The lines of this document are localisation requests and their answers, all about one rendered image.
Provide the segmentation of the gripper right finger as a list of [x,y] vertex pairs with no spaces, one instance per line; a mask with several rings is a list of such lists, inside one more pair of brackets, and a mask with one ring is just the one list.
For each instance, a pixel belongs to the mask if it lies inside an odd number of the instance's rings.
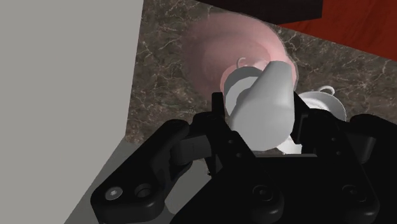
[[312,171],[322,224],[397,222],[397,124],[370,114],[345,122],[298,95],[294,103],[291,137],[319,159]]

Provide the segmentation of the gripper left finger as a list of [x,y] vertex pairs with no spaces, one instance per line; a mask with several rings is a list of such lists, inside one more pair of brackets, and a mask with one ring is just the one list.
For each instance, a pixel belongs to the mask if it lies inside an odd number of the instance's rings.
[[96,216],[159,216],[179,178],[204,159],[211,179],[178,216],[256,216],[256,159],[225,121],[220,92],[192,123],[168,120],[92,193]]

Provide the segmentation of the white cup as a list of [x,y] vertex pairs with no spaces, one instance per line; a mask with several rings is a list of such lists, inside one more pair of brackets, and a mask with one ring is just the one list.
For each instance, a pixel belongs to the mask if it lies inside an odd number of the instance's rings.
[[290,62],[240,57],[225,78],[223,96],[229,126],[253,151],[267,151],[283,143],[295,122],[296,69]]

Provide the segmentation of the pink translucent bowl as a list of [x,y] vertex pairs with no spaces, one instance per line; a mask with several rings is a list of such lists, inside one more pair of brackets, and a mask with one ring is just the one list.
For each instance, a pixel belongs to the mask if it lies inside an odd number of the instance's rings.
[[236,13],[212,13],[192,23],[182,40],[187,77],[206,100],[222,92],[237,67],[263,70],[271,61],[287,62],[292,80],[298,71],[278,34],[265,22]]

